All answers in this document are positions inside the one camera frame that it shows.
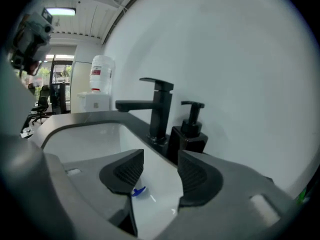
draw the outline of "white wall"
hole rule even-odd
[[[96,55],[102,54],[102,46],[98,42],[79,42],[73,59],[72,76],[70,86],[71,113],[79,113],[80,100],[78,93],[90,92],[90,70],[92,60]]]
[[[75,55],[76,46],[69,45],[53,45],[48,54],[53,55]]]
[[[254,168],[293,197],[320,158],[319,50],[287,0],[138,0],[104,47],[113,101],[174,84],[167,133],[205,103],[205,152]],[[151,111],[132,111],[150,122]]]

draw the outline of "ceiling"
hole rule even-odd
[[[75,16],[53,16],[54,34],[59,38],[106,38],[109,29],[130,0],[43,0],[45,7],[76,8]]]

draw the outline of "ceiling light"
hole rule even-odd
[[[46,9],[51,15],[67,15],[67,16],[76,15],[76,9],[75,8],[54,7],[54,8],[46,8]]]

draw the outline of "faucet handle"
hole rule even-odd
[[[150,77],[143,77],[139,79],[140,81],[145,81],[145,82],[153,82],[155,83],[154,89],[157,91],[165,91],[165,92],[170,92],[174,89],[174,84],[166,81],[162,81],[159,79],[155,78],[150,78]]]

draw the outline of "red label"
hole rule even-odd
[[[90,75],[100,75],[100,73],[101,73],[101,70],[94,69],[94,70],[91,70],[91,74]]]

